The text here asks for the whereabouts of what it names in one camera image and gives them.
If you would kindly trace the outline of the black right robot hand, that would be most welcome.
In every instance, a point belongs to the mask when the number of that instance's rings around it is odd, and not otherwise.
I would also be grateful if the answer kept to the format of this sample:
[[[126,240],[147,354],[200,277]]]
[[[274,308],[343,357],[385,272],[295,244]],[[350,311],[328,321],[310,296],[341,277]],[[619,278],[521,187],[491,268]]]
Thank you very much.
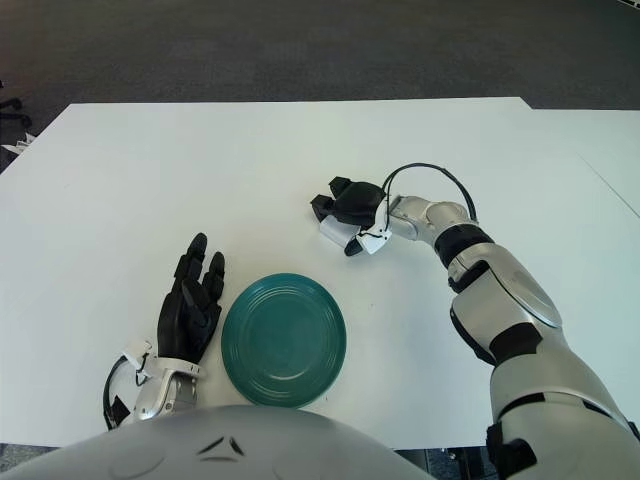
[[[310,202],[320,233],[347,257],[377,252],[391,237],[383,189],[339,176],[329,187],[330,196],[318,194]]]

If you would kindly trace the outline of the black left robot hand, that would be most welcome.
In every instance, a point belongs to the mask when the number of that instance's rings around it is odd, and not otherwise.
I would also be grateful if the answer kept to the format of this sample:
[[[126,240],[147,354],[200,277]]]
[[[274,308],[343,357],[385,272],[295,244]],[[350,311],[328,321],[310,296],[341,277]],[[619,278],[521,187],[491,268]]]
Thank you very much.
[[[161,306],[157,326],[158,355],[198,364],[221,315],[225,258],[216,252],[203,269],[207,236],[197,234],[181,255],[171,290]]]

